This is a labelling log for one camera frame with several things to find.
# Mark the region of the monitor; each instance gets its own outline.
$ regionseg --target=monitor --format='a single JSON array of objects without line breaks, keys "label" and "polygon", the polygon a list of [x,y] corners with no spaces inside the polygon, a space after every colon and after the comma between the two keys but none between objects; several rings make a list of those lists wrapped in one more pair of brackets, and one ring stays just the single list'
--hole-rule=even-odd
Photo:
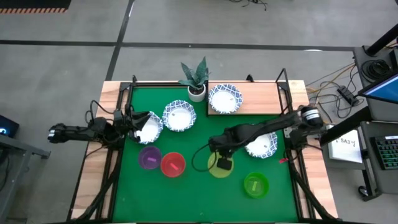
[{"label": "monitor", "polygon": [[358,95],[398,104],[398,73],[363,88]]}]

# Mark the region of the potted plant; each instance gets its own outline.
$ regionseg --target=potted plant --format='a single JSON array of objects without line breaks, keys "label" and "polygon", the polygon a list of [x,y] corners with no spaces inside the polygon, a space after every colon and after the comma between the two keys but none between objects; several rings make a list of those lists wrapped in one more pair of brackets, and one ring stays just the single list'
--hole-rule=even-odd
[{"label": "potted plant", "polygon": [[179,83],[188,86],[188,96],[194,102],[201,102],[206,95],[206,80],[209,79],[209,69],[206,66],[206,57],[199,63],[197,70],[188,68],[181,63],[182,70],[187,76],[186,80],[180,80]]}]

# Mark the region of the red cup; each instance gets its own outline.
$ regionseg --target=red cup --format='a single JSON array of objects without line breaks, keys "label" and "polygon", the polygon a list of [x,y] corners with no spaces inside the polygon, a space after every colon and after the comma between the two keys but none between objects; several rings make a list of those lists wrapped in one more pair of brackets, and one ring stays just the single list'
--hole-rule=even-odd
[{"label": "red cup", "polygon": [[163,157],[160,169],[167,177],[178,177],[185,170],[185,159],[177,152],[170,152]]}]

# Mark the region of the succulent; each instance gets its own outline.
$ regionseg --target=succulent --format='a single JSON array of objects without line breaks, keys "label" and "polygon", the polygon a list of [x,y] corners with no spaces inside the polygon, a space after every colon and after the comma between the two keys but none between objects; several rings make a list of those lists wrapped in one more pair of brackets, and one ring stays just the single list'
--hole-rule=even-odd
[{"label": "succulent", "polygon": [[199,90],[202,88],[205,81],[209,79],[209,69],[206,66],[206,57],[204,57],[199,63],[196,71],[188,68],[184,63],[181,63],[181,67],[187,76],[187,79],[178,81],[180,84]]}]

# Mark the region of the keyboard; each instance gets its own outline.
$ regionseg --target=keyboard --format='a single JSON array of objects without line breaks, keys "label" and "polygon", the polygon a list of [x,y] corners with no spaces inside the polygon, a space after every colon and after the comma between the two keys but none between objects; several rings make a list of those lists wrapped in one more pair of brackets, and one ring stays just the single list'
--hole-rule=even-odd
[{"label": "keyboard", "polygon": [[381,169],[398,169],[398,136],[371,138]]}]

